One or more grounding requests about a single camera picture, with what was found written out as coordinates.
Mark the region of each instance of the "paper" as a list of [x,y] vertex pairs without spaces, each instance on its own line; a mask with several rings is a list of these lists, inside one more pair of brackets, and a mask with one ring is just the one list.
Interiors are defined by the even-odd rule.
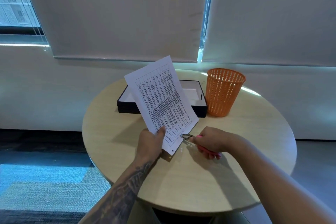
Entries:
[[133,98],[152,133],[166,126],[162,149],[173,155],[198,122],[177,77],[170,56],[125,75]]

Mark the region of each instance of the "pink handle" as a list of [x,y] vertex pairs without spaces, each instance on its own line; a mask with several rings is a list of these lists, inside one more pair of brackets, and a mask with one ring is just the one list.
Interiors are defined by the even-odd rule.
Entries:
[[205,151],[208,154],[214,155],[215,157],[220,157],[221,156],[221,154],[219,152],[214,152],[214,151],[208,150],[207,148],[205,148],[203,146],[198,145],[197,148],[202,150],[202,151]]

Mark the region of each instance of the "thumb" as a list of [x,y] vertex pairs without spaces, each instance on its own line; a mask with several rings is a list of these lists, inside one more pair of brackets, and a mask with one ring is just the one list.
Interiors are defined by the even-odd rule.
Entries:
[[193,144],[201,145],[202,144],[202,136],[190,137],[189,141]]
[[166,135],[166,127],[163,126],[157,132],[156,138],[161,139],[163,141],[163,138],[165,137],[165,135]]

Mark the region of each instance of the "person's leg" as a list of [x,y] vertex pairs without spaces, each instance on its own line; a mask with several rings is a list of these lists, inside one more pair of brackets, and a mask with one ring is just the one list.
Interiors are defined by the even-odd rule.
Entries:
[[209,224],[249,224],[241,212],[220,213],[213,217]]
[[135,201],[127,224],[160,224],[153,208],[143,202]]

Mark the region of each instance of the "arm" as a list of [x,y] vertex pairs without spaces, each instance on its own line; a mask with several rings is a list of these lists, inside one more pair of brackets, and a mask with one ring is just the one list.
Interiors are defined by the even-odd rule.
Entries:
[[191,142],[215,152],[228,152],[239,163],[274,224],[335,224],[336,214],[272,163],[248,140],[206,127]]
[[140,133],[134,161],[79,224],[127,222],[140,187],[161,153],[164,136],[165,127],[156,136],[146,129]]

